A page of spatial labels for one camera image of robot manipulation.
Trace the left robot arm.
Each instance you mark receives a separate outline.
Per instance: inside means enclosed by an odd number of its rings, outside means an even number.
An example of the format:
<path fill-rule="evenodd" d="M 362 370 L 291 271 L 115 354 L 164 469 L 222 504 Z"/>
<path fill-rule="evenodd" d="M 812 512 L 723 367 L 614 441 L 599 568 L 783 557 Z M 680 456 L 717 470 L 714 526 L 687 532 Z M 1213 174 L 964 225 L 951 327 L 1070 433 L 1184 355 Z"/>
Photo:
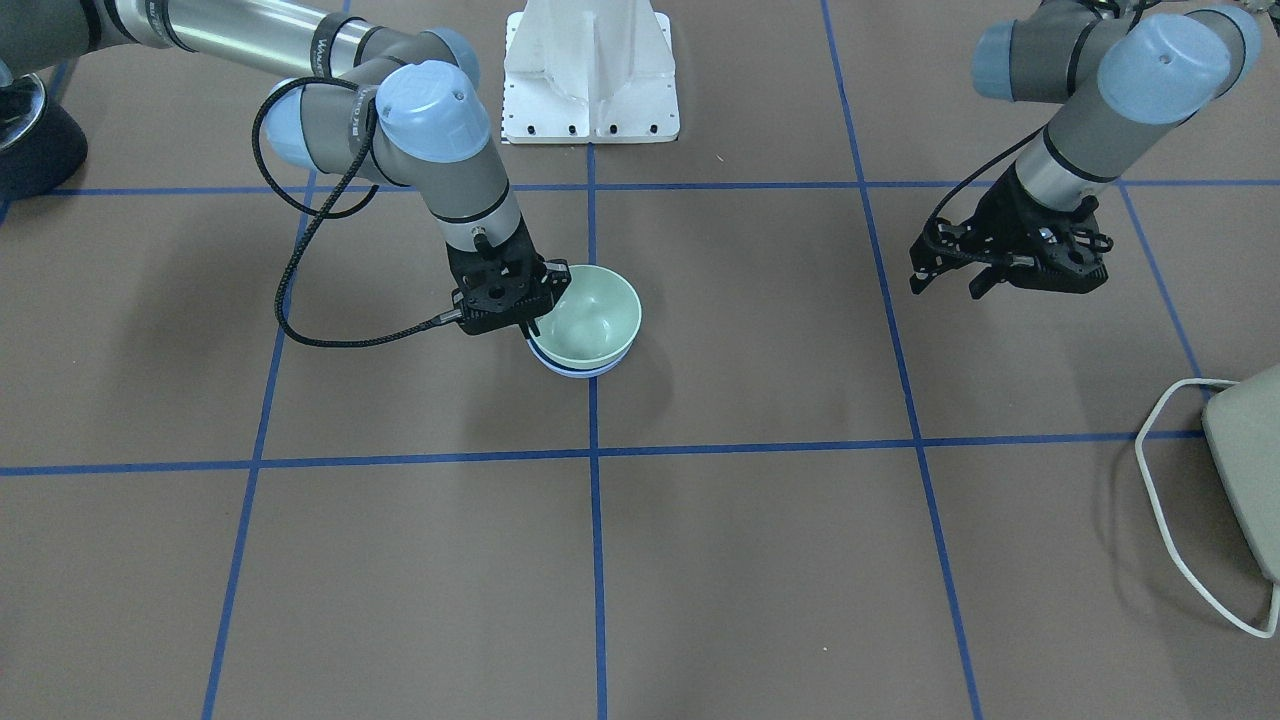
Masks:
<path fill-rule="evenodd" d="M 973 299 L 1002 283 L 1101 287 L 1114 241 L 1094 218 L 1100 193 L 1236 87 L 1262 47 L 1258 20 L 1235 4 L 1178 14 L 1146 3 L 1042 1 L 1024 20 L 991 26 L 972 59 L 975 91 L 1056 113 L 997 156 L 1004 172 L 968 219 L 929 217 L 909 251 L 911 292 L 969 265 L 979 269 Z"/>

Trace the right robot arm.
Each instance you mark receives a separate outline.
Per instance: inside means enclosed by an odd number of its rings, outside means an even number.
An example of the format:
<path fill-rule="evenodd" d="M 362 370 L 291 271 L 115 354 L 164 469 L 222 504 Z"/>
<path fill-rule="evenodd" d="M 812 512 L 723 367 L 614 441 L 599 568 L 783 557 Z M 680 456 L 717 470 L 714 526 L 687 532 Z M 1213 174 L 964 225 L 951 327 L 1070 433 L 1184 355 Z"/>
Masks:
<path fill-rule="evenodd" d="M 5 1 L 3 199 L 44 193 L 86 155 L 81 128 L 40 72 L 108 47 L 206 54 L 282 82 L 251 128 L 268 187 L 310 222 L 278 286 L 274 313 L 297 343 L 334 340 L 294 329 L 285 301 L 320 224 L 357 178 L 416 190 L 442 231 L 456 287 L 449 310 L 367 341 L 387 345 L 457 324 L 476 336 L 517 327 L 527 340 L 571 283 L 567 263 L 540 255 L 492 136 L 472 46 L 451 29 L 416 35 L 294 1 Z"/>

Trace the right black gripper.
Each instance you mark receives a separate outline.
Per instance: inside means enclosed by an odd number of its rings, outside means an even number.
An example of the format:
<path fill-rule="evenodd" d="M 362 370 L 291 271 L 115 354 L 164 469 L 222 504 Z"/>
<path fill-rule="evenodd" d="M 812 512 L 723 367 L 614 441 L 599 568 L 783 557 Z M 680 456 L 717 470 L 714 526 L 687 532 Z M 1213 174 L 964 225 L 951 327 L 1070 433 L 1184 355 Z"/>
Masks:
<path fill-rule="evenodd" d="M 468 336 L 518 325 L 526 341 L 538 340 L 538 319 L 552 311 L 571 281 L 566 260 L 536 251 L 525 222 L 500 245 L 445 251 L 457 283 L 451 296 L 457 323 Z"/>

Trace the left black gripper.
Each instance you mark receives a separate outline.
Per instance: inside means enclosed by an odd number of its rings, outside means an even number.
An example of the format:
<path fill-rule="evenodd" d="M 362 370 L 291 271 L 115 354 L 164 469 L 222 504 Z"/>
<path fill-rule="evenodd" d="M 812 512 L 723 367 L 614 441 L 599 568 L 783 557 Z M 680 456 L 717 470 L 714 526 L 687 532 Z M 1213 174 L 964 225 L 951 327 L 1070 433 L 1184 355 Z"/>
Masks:
<path fill-rule="evenodd" d="M 920 295 L 940 274 L 979 264 L 972 299 L 1001 283 L 1023 290 L 1089 293 L 1108 279 L 1105 255 L 1114 240 L 1094 219 L 1098 199 L 1087 195 L 1060 211 L 1034 200 L 1016 172 L 1006 169 L 960 224 L 931 217 L 931 250 L 910 250 L 909 288 Z"/>

